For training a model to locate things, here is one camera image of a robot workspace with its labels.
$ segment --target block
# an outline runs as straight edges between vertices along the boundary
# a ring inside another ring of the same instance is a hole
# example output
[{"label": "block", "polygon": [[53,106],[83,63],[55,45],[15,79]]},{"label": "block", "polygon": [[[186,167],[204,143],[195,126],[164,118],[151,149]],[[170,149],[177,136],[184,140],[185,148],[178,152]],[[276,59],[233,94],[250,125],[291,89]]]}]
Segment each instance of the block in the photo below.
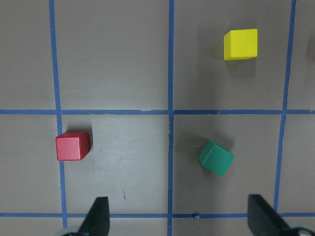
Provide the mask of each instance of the block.
[{"label": "block", "polygon": [[258,55],[258,30],[231,30],[224,36],[224,60],[245,60]]},{"label": "block", "polygon": [[224,176],[234,160],[234,155],[224,147],[209,140],[198,159],[204,168]]},{"label": "block", "polygon": [[86,131],[65,132],[56,137],[57,160],[79,161],[90,151],[89,134]]}]

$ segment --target black object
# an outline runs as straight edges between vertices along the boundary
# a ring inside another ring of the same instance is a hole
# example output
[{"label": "black object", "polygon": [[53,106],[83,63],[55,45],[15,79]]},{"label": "black object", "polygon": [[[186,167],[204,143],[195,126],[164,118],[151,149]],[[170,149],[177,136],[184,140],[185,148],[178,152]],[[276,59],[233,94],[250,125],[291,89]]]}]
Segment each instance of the black object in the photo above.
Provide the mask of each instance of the black object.
[{"label": "black object", "polygon": [[96,198],[77,233],[63,236],[107,236],[109,233],[109,205],[107,197]]},{"label": "black object", "polygon": [[290,228],[260,195],[248,197],[248,227],[254,236],[315,236],[304,228]]}]

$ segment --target cube top face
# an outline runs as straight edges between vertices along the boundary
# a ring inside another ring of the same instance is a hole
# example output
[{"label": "cube top face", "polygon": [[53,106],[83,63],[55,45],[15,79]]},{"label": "cube top face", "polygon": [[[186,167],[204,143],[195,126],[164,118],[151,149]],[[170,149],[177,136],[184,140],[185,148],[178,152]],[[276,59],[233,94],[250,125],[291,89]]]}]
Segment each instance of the cube top face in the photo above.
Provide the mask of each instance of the cube top face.
[{"label": "cube top face", "polygon": [[199,156],[199,161],[204,168],[220,176],[225,175],[233,160],[232,153],[210,140]]},{"label": "cube top face", "polygon": [[90,151],[89,134],[86,131],[65,132],[56,137],[57,159],[79,161]]},{"label": "cube top face", "polygon": [[231,30],[224,36],[224,60],[243,60],[258,55],[258,30]]}]

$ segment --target vertical blue line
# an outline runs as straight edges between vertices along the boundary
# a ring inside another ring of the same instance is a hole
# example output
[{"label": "vertical blue line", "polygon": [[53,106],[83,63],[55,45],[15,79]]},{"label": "vertical blue line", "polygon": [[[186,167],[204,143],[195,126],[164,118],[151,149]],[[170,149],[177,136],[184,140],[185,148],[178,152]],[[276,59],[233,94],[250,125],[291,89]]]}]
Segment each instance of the vertical blue line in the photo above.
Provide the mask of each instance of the vertical blue line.
[{"label": "vertical blue line", "polygon": [[[60,135],[63,132],[63,128],[62,128],[60,93],[59,93],[54,0],[49,0],[49,16],[50,16],[49,20],[50,20],[51,54],[52,54],[52,63],[53,63],[55,103],[56,103],[56,116],[57,116],[57,132],[58,132],[58,135]],[[66,207],[66,198],[65,198],[64,164],[62,161],[59,162],[59,173],[60,173],[60,191],[61,191],[63,227],[66,228],[67,227],[67,207]]]},{"label": "vertical blue line", "polygon": [[173,52],[174,52],[174,0],[169,0],[168,18],[168,197],[167,197],[167,235],[172,236],[173,217],[173,143],[174,143],[174,109],[173,109]]},{"label": "vertical blue line", "polygon": [[283,89],[283,107],[282,107],[283,113],[281,116],[279,143],[278,143],[276,183],[275,183],[275,193],[274,193],[275,211],[278,211],[278,206],[279,206],[283,140],[284,140],[284,131],[285,131],[285,122],[286,122],[287,96],[288,96],[289,78],[290,78],[290,72],[291,72],[291,58],[292,58],[292,48],[293,48],[293,36],[294,36],[295,5],[296,5],[296,0],[292,0],[290,26],[289,26],[289,38],[288,38],[287,55],[286,55],[285,80],[284,80],[284,89]]}]

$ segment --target gray floor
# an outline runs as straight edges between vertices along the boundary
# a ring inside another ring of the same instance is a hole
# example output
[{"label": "gray floor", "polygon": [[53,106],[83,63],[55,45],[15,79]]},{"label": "gray floor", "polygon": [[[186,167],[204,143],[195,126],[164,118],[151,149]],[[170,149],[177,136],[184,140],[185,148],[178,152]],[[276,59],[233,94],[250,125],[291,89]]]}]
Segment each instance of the gray floor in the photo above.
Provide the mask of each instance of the gray floor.
[{"label": "gray floor", "polygon": [[[312,213],[285,220],[315,229],[315,1],[295,10],[278,211]],[[289,0],[175,0],[174,110],[276,113],[175,115],[172,213],[246,213],[249,193],[274,203],[290,11]],[[62,110],[163,114],[62,115],[63,132],[93,141],[84,160],[64,163],[67,213],[109,196],[112,214],[167,214],[169,1],[55,0],[55,23]],[[1,232],[54,235],[63,221],[49,1],[2,1],[0,25]],[[223,61],[224,34],[248,28],[258,29],[258,57]],[[198,163],[207,139],[235,154],[224,177]],[[167,218],[113,218],[110,235],[167,230]],[[173,218],[172,233],[251,235],[244,217]]]}]

